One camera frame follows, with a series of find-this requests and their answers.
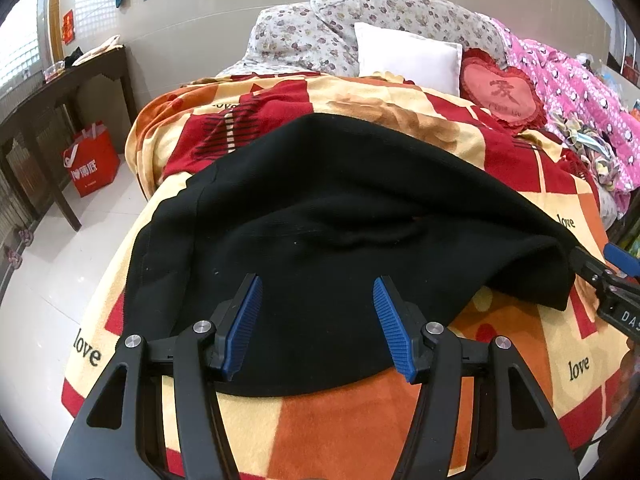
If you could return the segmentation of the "black pants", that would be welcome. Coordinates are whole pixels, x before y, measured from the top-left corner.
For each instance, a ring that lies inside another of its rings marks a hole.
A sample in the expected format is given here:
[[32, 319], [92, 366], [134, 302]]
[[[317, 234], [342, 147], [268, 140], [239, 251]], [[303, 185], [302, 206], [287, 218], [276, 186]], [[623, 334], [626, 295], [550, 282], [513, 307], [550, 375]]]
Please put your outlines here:
[[226, 393], [297, 396], [392, 364], [372, 304], [389, 276], [431, 321], [482, 287], [564, 310], [576, 237], [499, 180], [363, 120], [310, 114], [190, 177], [132, 248], [124, 331], [175, 336], [262, 279]]

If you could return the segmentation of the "colourful folded cloth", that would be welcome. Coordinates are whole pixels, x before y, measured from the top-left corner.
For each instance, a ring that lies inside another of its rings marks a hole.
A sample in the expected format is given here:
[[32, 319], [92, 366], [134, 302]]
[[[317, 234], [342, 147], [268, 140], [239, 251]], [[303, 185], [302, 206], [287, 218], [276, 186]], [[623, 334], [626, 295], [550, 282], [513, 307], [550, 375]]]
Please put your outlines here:
[[581, 122], [576, 115], [566, 118], [561, 114], [551, 113], [550, 122], [602, 188], [613, 192], [618, 185], [620, 172], [611, 145], [600, 137], [595, 128]]

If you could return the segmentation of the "pink patterned quilt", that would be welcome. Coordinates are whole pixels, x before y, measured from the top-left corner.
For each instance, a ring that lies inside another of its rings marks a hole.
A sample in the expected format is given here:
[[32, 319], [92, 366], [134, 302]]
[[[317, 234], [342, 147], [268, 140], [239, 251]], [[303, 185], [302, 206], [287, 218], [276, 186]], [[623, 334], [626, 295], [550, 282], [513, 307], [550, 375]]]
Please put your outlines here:
[[577, 58], [535, 39], [518, 38], [499, 21], [494, 24], [506, 46], [508, 64], [526, 73], [534, 84], [551, 131], [560, 132], [555, 117], [577, 119], [612, 148], [615, 179], [610, 194], [617, 215], [623, 217], [631, 193], [639, 187], [638, 120], [628, 113], [617, 93]]

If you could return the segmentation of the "red heart cushion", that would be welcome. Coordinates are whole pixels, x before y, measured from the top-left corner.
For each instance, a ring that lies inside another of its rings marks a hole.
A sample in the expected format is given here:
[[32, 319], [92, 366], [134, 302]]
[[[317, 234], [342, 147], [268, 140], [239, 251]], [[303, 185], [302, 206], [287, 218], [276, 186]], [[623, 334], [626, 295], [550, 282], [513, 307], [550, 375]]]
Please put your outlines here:
[[460, 96], [489, 110], [503, 128], [514, 133], [540, 130], [547, 122], [544, 104], [529, 76], [513, 66], [500, 68], [491, 55], [477, 48], [462, 54]]

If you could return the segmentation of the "red shopping bag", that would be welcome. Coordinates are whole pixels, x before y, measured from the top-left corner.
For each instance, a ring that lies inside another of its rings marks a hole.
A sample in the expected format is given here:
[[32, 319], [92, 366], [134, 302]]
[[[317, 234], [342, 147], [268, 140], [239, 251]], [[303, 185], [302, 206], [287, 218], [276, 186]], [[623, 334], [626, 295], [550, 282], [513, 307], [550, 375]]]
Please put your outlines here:
[[74, 142], [62, 153], [62, 162], [80, 197], [111, 184], [120, 164], [103, 122], [94, 122], [77, 133]]

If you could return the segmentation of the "white pillow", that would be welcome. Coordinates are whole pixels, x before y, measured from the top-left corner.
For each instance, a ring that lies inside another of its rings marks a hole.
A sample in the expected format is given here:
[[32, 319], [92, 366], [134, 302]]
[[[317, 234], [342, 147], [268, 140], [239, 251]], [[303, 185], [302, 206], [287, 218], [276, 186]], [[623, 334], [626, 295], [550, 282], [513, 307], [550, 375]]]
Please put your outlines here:
[[354, 29], [360, 77], [389, 73], [420, 87], [460, 96], [461, 44], [361, 22]]

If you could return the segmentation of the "floral grey quilt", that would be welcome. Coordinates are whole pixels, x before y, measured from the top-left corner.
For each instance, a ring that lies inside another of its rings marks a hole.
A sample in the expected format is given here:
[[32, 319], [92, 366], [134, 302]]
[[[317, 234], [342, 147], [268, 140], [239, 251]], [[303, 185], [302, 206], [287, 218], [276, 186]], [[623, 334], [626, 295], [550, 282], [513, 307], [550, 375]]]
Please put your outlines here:
[[308, 0], [260, 11], [243, 57], [221, 77], [359, 72], [354, 26], [367, 23], [461, 44], [506, 66], [506, 43], [486, 16], [449, 0]]

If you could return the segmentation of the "dark wooden table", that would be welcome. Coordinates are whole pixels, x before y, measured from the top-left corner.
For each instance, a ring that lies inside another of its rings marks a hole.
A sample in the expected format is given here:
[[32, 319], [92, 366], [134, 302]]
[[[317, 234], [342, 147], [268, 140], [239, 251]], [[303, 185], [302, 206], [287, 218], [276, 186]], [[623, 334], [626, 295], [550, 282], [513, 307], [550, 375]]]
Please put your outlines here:
[[64, 70], [62, 75], [32, 92], [1, 123], [1, 170], [6, 176], [6, 180], [14, 187], [14, 191], [17, 192], [27, 210], [36, 220], [39, 220], [41, 214], [35, 210], [34, 204], [26, 194], [24, 185], [17, 179], [6, 159], [4, 146], [9, 140], [21, 134], [25, 148], [42, 174], [53, 201], [58, 205], [67, 223], [74, 231], [80, 230], [81, 222], [66, 200], [58, 184], [58, 179], [44, 157], [43, 150], [37, 140], [36, 125], [38, 120], [54, 112], [58, 107], [73, 103], [80, 86], [97, 76], [103, 76], [110, 81], [120, 83], [129, 123], [133, 125], [138, 116], [138, 107], [134, 98], [134, 90], [132, 90], [127, 50], [124, 46], [108, 50], [79, 66]]

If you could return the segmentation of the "red wall sticker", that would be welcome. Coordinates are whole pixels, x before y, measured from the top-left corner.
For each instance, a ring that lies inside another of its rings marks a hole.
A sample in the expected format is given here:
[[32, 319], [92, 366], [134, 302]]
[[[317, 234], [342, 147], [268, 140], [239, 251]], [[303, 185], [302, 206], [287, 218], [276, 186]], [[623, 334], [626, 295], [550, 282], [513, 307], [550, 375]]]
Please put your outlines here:
[[61, 32], [63, 44], [66, 46], [75, 40], [75, 21], [73, 10], [68, 10], [62, 16]]

